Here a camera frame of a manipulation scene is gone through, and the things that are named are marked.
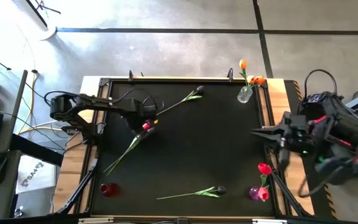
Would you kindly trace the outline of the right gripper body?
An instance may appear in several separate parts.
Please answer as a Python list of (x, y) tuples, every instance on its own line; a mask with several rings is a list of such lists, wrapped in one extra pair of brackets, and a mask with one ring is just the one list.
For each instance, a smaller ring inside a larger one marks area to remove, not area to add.
[(298, 154), (311, 154), (313, 140), (305, 119), (289, 119), (278, 124), (279, 140), (277, 152), (287, 150)]

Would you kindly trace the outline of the black artificial tulip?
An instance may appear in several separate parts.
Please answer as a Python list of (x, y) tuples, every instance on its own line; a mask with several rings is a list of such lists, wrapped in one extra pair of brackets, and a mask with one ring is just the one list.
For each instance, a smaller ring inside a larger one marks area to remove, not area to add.
[(192, 195), (219, 198), (220, 196), (226, 194), (226, 192), (227, 192), (227, 190), (223, 186), (210, 187), (208, 189), (199, 190), (199, 191), (193, 192), (193, 193), (160, 197), (160, 198), (157, 198), (157, 200), (163, 200), (163, 199), (169, 199), (169, 198), (178, 198), (178, 197), (186, 197), (186, 196), (192, 196)]
[(124, 153), (121, 156), (119, 156), (112, 164), (110, 164), (104, 170), (104, 172), (106, 172), (107, 175), (109, 175), (115, 169), (115, 167), (121, 162), (121, 160), (126, 156), (126, 154), (128, 154), (130, 151), (135, 149), (136, 146), (141, 141), (143, 141), (145, 138), (147, 138), (148, 136), (150, 136), (154, 132), (155, 132), (155, 128), (150, 128), (148, 130), (142, 131), (139, 134), (136, 134), (135, 137), (133, 138), (132, 142), (129, 144), (128, 148), (124, 151)]
[(186, 97), (184, 97), (184, 99), (182, 99), (178, 103), (175, 103), (174, 105), (169, 106), (167, 109), (164, 109), (164, 110), (158, 112), (157, 116), (161, 115), (164, 112), (167, 112), (170, 109), (173, 109), (174, 107), (176, 107), (179, 104), (184, 103), (186, 101), (196, 100), (196, 99), (202, 98), (203, 93), (204, 93), (204, 86), (199, 86), (196, 90), (193, 90), (192, 92), (190, 92)]

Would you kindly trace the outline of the long black floor tape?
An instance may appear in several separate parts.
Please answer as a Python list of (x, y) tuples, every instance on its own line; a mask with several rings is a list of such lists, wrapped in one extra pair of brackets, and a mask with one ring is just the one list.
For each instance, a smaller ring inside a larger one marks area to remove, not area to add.
[(358, 35), (358, 30), (258, 30), (258, 29), (163, 29), (163, 28), (68, 28), (75, 33), (163, 33), (163, 34), (268, 34), (268, 35)]

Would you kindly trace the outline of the silver metal bracket plate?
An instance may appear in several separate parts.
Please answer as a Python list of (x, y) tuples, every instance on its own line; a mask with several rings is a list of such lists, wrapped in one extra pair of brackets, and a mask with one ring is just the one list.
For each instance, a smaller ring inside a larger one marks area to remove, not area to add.
[(256, 218), (252, 219), (252, 224), (288, 224), (288, 222), (286, 220)]
[(107, 224), (113, 222), (114, 219), (111, 217), (80, 218), (78, 220), (78, 224)]

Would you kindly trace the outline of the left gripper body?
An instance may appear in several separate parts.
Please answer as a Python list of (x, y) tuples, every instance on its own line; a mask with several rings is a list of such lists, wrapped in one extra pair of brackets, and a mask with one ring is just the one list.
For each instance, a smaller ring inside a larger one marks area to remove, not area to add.
[(133, 131), (141, 131), (142, 125), (147, 121), (150, 121), (153, 125), (156, 119), (156, 106), (140, 105), (136, 107), (134, 111), (126, 112), (126, 121), (128, 127), (130, 127)]

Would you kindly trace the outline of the black aluminium table frame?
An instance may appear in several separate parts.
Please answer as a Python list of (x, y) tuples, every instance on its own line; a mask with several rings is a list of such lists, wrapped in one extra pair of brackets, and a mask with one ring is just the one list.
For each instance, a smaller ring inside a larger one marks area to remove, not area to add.
[[(121, 96), (127, 90), (132, 87), (138, 87), (140, 91), (141, 84), (195, 84), (196, 90), (199, 86), (210, 85), (216, 83), (218, 85), (240, 85), (243, 86), (242, 80), (234, 80), (229, 82), (228, 78), (175, 78), (175, 77), (138, 77), (133, 79), (132, 82), (122, 78), (110, 78), (111, 81), (108, 85), (101, 87), (103, 96)], [(259, 112), (259, 127), (263, 125), (275, 124), (280, 121), (283, 113), (290, 109), (288, 102), (287, 91), (285, 88), (284, 80), (278, 78), (270, 78), (267, 80), (267, 88), (263, 88), (256, 91), (251, 99), (255, 99), (257, 102), (257, 109)], [(109, 113), (103, 115), (103, 119), (106, 121), (106, 117)], [(99, 171), (99, 156), (103, 149), (103, 135), (101, 138), (101, 144), (99, 145), (98, 166), (95, 168), (95, 174), (90, 184), (85, 188), (83, 205), (83, 213), (80, 218), (96, 218), (96, 217), (111, 217), (114, 219), (113, 224), (123, 222), (135, 222), (135, 223), (151, 223), (161, 222), (162, 224), (169, 224), (174, 221), (187, 222), (187, 223), (250, 223), (255, 218), (274, 218), (280, 213), (284, 212), (283, 196), (280, 189), (276, 186), (272, 186), (270, 189), (270, 198), (267, 201), (271, 201), (274, 214), (270, 217), (263, 216), (248, 216), (248, 217), (216, 217), (216, 216), (124, 216), (124, 215), (93, 215), (93, 199), (96, 191), (99, 191), (101, 184), (98, 184), (98, 171)]]

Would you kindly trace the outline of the orange artificial tulip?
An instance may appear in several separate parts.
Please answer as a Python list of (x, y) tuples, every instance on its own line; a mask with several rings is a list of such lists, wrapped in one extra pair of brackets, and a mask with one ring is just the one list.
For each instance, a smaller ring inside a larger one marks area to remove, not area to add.
[(246, 74), (246, 68), (247, 68), (247, 62), (245, 59), (240, 59), (239, 61), (239, 68), (240, 68), (240, 75), (246, 82), (246, 86), (249, 86), (249, 82), (247, 80), (247, 74)]
[(249, 75), (246, 78), (247, 84), (253, 86), (263, 86), (265, 83), (265, 77)]

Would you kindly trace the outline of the red artificial tulip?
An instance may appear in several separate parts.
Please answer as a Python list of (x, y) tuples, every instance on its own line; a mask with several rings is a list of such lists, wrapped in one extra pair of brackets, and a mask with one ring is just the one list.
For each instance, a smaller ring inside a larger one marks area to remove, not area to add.
[(258, 170), (260, 172), (260, 179), (261, 179), (260, 188), (264, 188), (268, 190), (269, 184), (267, 184), (267, 178), (273, 172), (273, 170), (268, 164), (265, 163), (259, 163)]
[(269, 188), (268, 187), (259, 187), (257, 196), (259, 200), (262, 200), (263, 202), (269, 199)]
[(107, 175), (109, 175), (115, 169), (115, 167), (121, 162), (121, 160), (126, 156), (126, 154), (128, 154), (130, 151), (136, 148), (137, 145), (150, 134), (151, 129), (153, 129), (152, 123), (150, 121), (145, 122), (142, 125), (141, 132), (135, 135), (132, 142), (129, 144), (128, 148), (124, 151), (124, 153), (121, 156), (119, 156), (107, 168), (105, 168), (104, 172), (106, 172)]

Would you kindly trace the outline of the clear glass vase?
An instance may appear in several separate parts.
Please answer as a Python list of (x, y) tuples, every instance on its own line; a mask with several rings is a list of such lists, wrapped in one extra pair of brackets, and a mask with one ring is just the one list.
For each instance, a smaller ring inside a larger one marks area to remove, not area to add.
[(253, 90), (251, 86), (243, 86), (237, 95), (237, 100), (240, 103), (247, 103), (251, 98), (252, 94)]

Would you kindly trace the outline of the black table mat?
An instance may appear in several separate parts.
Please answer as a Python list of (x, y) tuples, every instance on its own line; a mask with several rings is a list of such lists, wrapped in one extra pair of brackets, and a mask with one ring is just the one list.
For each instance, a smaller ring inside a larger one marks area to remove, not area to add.
[[(141, 84), (134, 98), (156, 97), (167, 109), (178, 103), (195, 84)], [(270, 217), (271, 201), (248, 198), (247, 189), (260, 184), (258, 164), (265, 160), (262, 142), (250, 133), (258, 128), (255, 99), (240, 103), (240, 85), (206, 85), (204, 95), (161, 114), (155, 132), (140, 142), (107, 175), (104, 172), (134, 138), (126, 121), (116, 113), (106, 117), (98, 184), (114, 183), (119, 193), (105, 197), (96, 191), (93, 215)], [(160, 197), (223, 186), (219, 198)]]

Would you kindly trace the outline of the black diagonal frame brace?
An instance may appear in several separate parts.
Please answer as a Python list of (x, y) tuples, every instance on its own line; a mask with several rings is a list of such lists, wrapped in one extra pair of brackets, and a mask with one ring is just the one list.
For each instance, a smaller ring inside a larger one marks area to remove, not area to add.
[(63, 214), (63, 215), (68, 214), (68, 212), (71, 210), (71, 208), (74, 206), (74, 204), (78, 200), (79, 196), (82, 195), (88, 182), (94, 176), (94, 174), (95, 174), (94, 170), (97, 166), (98, 166), (98, 158), (95, 157), (93, 159), (93, 162), (92, 162), (91, 167), (89, 168), (88, 172), (82, 178), (82, 180), (80, 181), (76, 190), (73, 192), (71, 197), (65, 202), (65, 204), (62, 206), (62, 208), (60, 208), (59, 210), (56, 211), (57, 214)]
[(287, 187), (285, 181), (282, 180), (283, 174), (279, 170), (276, 170), (272, 159), (275, 159), (276, 155), (272, 154), (268, 148), (265, 148), (265, 156), (268, 165), (270, 165), (272, 168), (272, 173), (270, 176), (272, 177), (273, 182), (278, 185), (278, 188), (282, 192), (285, 215), (293, 216), (292, 210), (294, 210), (298, 217), (312, 217), (312, 214), (308, 213), (295, 199), (295, 196), (290, 192), (290, 189)]

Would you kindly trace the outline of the crossing black floor tape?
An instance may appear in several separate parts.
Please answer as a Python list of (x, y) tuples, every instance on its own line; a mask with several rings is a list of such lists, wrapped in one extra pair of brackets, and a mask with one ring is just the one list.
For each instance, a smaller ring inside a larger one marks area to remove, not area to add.
[(265, 37), (264, 25), (262, 22), (262, 15), (260, 12), (259, 2), (258, 2), (258, 0), (252, 0), (252, 3), (253, 3), (253, 7), (254, 7), (255, 20), (257, 23), (260, 47), (261, 47), (261, 51), (262, 51), (262, 58), (264, 61), (266, 76), (268, 78), (273, 78), (273, 71), (272, 71), (272, 66), (270, 63), (269, 51), (268, 51), (268, 47), (267, 47), (267, 41), (266, 41), (266, 37)]

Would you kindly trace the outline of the black desk support beam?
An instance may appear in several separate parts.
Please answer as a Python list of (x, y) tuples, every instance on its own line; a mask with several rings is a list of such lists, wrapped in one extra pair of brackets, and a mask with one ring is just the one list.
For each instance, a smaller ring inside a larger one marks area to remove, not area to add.
[(12, 134), (11, 143), (9, 146), (11, 151), (17, 150), (28, 156), (40, 159), (56, 166), (62, 165), (63, 155), (48, 149), (44, 146), (36, 144), (16, 134)]

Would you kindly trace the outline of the red glass vase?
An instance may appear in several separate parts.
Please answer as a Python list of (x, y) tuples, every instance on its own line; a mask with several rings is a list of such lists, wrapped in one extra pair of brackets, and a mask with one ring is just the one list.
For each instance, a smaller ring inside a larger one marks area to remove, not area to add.
[(99, 191), (105, 196), (105, 197), (113, 197), (119, 193), (119, 186), (114, 183), (110, 184), (101, 184), (99, 187)]

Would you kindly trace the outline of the black board with hazard stripe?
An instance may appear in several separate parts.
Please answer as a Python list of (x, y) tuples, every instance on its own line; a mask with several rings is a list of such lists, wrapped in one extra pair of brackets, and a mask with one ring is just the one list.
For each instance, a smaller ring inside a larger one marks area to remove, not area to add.
[[(285, 88), (287, 91), (290, 110), (293, 114), (297, 114), (298, 104), (302, 99), (301, 90), (296, 81), (285, 80)], [(307, 181), (305, 188), (313, 189), (320, 182), (320, 178), (313, 167), (313, 158), (310, 156), (300, 156), (303, 163), (303, 170), (306, 174)], [(308, 198), (301, 198), (298, 201), (302, 207), (310, 214), (320, 218), (336, 219), (336, 211), (334, 209), (331, 193), (329, 189), (321, 187), (314, 195)]]

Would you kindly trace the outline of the purple glass vase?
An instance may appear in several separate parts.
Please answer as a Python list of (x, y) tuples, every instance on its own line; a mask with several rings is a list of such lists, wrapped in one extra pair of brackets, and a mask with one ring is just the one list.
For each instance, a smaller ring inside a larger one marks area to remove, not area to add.
[(250, 198), (251, 200), (256, 200), (256, 201), (260, 200), (260, 197), (259, 197), (259, 195), (258, 195), (258, 192), (259, 192), (259, 187), (256, 187), (256, 186), (250, 187), (250, 188), (249, 188), (249, 191), (248, 191), (248, 193), (249, 193), (249, 198)]

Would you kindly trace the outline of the grey side desk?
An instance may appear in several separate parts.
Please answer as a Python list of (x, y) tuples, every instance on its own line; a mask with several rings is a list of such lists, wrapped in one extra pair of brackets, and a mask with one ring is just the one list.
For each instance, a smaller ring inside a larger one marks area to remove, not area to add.
[(28, 72), (0, 72), (0, 113), (3, 114), (0, 129), (0, 156), (7, 156), (6, 173), (0, 184), (0, 219), (8, 218), (16, 190), (17, 169), (21, 158), (19, 151), (10, 151), (16, 117), (24, 92)]

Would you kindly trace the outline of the white round stand base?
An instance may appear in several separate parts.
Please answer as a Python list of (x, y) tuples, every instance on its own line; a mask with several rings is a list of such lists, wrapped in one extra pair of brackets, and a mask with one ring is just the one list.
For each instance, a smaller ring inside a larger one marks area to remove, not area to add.
[(57, 27), (55, 25), (51, 25), (50, 27), (47, 27), (46, 31), (41, 31), (38, 38), (39, 40), (47, 40), (55, 35), (57, 31)]

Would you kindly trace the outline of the black thin stand legs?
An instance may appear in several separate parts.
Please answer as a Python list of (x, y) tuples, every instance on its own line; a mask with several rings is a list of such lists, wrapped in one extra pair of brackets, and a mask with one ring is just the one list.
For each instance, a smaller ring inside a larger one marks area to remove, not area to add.
[(43, 1), (43, 0), (35, 0), (35, 2), (37, 3), (36, 10), (38, 10), (38, 9), (48, 10), (48, 11), (55, 12), (55, 13), (57, 13), (57, 14), (61, 14), (60, 11), (55, 10), (55, 9), (52, 9), (52, 8), (50, 8), (50, 7), (47, 7), (47, 6), (44, 4), (44, 1)]

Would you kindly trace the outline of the slim stand pole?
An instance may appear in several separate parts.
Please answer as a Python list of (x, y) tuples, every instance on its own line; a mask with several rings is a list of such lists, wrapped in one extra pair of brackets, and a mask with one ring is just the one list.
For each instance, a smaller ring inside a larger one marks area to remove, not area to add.
[(37, 19), (43, 24), (43, 26), (45, 28), (48, 27), (47, 23), (45, 22), (45, 20), (43, 19), (43, 17), (38, 13), (38, 11), (36, 10), (36, 8), (33, 6), (33, 4), (31, 3), (30, 0), (25, 0), (26, 3), (30, 6), (31, 10), (33, 11), (33, 13), (36, 15)]

